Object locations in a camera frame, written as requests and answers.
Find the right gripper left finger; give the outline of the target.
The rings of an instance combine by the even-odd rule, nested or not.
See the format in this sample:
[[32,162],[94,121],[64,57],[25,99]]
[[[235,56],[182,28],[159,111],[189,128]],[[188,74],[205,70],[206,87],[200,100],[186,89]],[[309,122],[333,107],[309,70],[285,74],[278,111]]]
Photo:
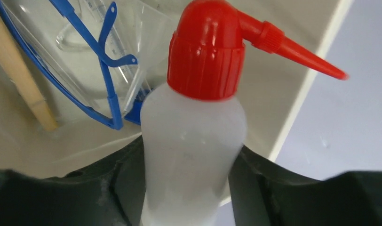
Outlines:
[[0,226],[137,226],[144,174],[141,137],[62,178],[0,169]]

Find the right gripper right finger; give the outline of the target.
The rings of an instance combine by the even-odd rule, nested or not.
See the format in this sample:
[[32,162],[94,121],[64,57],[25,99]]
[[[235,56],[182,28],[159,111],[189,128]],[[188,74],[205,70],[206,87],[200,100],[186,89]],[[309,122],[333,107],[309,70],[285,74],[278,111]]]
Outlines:
[[244,146],[229,174],[238,226],[382,226],[382,171],[320,181]]

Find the white squeeze bottle red cap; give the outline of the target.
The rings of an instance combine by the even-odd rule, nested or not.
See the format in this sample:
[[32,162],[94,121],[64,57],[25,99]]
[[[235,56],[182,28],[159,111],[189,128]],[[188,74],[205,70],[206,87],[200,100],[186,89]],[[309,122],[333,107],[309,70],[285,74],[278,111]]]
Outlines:
[[245,40],[333,78],[348,78],[268,21],[225,0],[191,1],[170,41],[167,81],[141,108],[144,226],[214,225],[247,136],[246,114],[235,96]]

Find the beige plastic bin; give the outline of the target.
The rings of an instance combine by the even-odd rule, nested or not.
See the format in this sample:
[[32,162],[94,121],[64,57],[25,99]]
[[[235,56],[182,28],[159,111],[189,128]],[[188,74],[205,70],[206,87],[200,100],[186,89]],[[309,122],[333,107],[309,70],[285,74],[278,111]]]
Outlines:
[[[155,0],[177,24],[190,0]],[[229,0],[268,20],[303,47],[325,57],[353,0]],[[246,42],[237,91],[248,123],[245,145],[275,161],[317,72]],[[0,65],[0,169],[37,178],[63,177],[125,147],[141,127],[124,122],[110,129],[86,116],[58,91],[19,49],[58,128],[46,131]]]

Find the blue safety glasses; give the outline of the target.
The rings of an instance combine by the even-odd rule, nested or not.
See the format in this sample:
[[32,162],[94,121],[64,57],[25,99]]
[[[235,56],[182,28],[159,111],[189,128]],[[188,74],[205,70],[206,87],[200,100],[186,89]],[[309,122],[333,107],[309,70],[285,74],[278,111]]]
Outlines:
[[114,0],[0,0],[0,16],[46,79],[90,118],[123,128],[137,59]]

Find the wooden clothespin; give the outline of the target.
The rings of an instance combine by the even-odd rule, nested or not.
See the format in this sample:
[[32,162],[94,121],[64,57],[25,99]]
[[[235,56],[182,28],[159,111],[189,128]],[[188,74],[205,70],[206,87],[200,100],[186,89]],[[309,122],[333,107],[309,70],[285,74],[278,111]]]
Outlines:
[[0,65],[14,82],[18,93],[46,131],[58,128],[58,124],[37,86],[32,73],[16,46],[8,27],[0,16]]

